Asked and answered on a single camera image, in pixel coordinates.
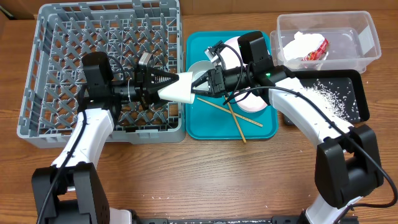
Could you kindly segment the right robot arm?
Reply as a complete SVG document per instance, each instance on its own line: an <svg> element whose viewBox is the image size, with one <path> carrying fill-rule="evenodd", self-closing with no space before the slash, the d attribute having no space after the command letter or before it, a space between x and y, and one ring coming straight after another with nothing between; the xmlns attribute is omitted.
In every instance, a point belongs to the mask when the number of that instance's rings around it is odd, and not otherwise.
<svg viewBox="0 0 398 224"><path fill-rule="evenodd" d="M223 41L205 50L214 67L192 83L197 95L227 101L253 93L285 114L316 147L315 184L319 195L298 223L339 223L360 200L387 178L381 167L377 139L367 125L354 127L326 109L295 72L275 66L260 31L238 38L231 54L238 60L226 68Z"/></svg>

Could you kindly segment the grey bowl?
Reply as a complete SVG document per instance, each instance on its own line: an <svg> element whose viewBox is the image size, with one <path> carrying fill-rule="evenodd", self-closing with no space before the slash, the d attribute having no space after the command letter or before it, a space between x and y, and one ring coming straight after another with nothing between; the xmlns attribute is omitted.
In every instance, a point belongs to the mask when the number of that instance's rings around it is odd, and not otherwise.
<svg viewBox="0 0 398 224"><path fill-rule="evenodd" d="M205 72L213 68L215 68L215 66L210 61L202 60L195 62L193 65L191 65L188 71L193 73L192 81L194 82L195 80L200 78ZM194 89L208 91L208 82L202 83Z"/></svg>

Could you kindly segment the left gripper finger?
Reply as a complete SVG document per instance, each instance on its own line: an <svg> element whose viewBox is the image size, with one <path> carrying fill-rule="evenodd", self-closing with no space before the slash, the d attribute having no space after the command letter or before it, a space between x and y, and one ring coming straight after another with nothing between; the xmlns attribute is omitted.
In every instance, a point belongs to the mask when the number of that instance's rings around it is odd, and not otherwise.
<svg viewBox="0 0 398 224"><path fill-rule="evenodd" d="M177 81L179 81L179 76L176 73L165 72L153 67L147 69L147 91L149 93L157 93L160 89Z"/></svg>
<svg viewBox="0 0 398 224"><path fill-rule="evenodd" d="M144 106L146 110L148 110L151 107L159 108L169 102L169 100L161 99L158 93L146 95L144 99L145 99Z"/></svg>

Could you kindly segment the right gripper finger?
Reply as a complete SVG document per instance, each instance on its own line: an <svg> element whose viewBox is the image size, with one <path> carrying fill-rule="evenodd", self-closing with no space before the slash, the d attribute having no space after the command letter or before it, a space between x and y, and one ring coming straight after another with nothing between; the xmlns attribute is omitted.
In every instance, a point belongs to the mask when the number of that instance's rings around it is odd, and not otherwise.
<svg viewBox="0 0 398 224"><path fill-rule="evenodd" d="M193 86L191 87L191 93L196 95L214 95L210 86Z"/></svg>
<svg viewBox="0 0 398 224"><path fill-rule="evenodd" d="M207 89L212 89L214 86L213 76L214 70L203 71L202 74L195 78L192 82L192 89L198 89L201 85L206 85Z"/></svg>

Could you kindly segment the red snack wrapper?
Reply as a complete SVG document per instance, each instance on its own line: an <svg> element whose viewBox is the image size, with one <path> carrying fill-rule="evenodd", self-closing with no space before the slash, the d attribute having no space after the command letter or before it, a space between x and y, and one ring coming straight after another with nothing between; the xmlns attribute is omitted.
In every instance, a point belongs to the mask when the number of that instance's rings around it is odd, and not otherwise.
<svg viewBox="0 0 398 224"><path fill-rule="evenodd" d="M320 46L313 52L310 52L308 55L306 55L302 59L302 61L319 60L322 57L322 55L325 54L328 46L329 46L329 41L327 39L324 39L324 41L320 44Z"/></svg>

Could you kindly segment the white napkin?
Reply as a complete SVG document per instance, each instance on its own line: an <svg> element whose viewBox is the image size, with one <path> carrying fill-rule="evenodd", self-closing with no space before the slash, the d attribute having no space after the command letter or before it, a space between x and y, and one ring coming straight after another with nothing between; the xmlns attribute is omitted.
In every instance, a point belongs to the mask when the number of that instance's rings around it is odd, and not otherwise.
<svg viewBox="0 0 398 224"><path fill-rule="evenodd" d="M318 50L324 41L325 38L321 34L303 34L298 31L294 34L294 40L283 48L284 57L287 61L304 58Z"/></svg>

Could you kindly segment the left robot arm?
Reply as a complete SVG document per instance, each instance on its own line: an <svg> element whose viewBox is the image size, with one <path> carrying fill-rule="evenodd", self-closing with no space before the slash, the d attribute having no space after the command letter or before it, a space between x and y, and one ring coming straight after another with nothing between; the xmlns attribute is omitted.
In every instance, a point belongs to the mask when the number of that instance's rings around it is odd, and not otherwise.
<svg viewBox="0 0 398 224"><path fill-rule="evenodd" d="M86 83L78 92L78 120L67 145L49 167L32 175L37 223L139 223L134 210L109 206L96 171L122 105L139 102L144 109L167 103L159 91L180 81L176 73L154 68L153 55L143 53L130 79L114 80L105 52L82 58Z"/></svg>

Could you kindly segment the small pink bowl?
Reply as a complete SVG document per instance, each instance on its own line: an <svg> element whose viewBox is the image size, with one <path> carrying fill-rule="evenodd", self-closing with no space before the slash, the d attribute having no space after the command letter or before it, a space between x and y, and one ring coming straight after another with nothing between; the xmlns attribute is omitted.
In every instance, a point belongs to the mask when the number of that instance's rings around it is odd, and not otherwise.
<svg viewBox="0 0 398 224"><path fill-rule="evenodd" d="M235 97L234 100L238 101L238 107L247 113L256 113L264 110L268 106L260 96L255 96L250 93L245 99L243 99L245 96L246 93L243 93L242 95Z"/></svg>

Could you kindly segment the white cup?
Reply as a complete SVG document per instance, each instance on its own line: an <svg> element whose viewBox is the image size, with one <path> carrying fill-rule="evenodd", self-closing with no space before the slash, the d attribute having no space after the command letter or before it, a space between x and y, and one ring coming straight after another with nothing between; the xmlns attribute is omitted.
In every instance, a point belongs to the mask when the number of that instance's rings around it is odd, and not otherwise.
<svg viewBox="0 0 398 224"><path fill-rule="evenodd" d="M158 91L162 100L175 101L179 103L192 104L195 94L192 90L193 72L178 73L179 80Z"/></svg>

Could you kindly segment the white rice pile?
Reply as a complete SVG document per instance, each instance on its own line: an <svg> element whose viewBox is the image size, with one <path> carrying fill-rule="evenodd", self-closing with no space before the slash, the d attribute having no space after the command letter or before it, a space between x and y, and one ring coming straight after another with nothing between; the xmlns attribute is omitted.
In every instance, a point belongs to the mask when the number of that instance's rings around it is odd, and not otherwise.
<svg viewBox="0 0 398 224"><path fill-rule="evenodd" d="M350 123L359 123L358 104L350 78L309 78L300 81L326 108Z"/></svg>

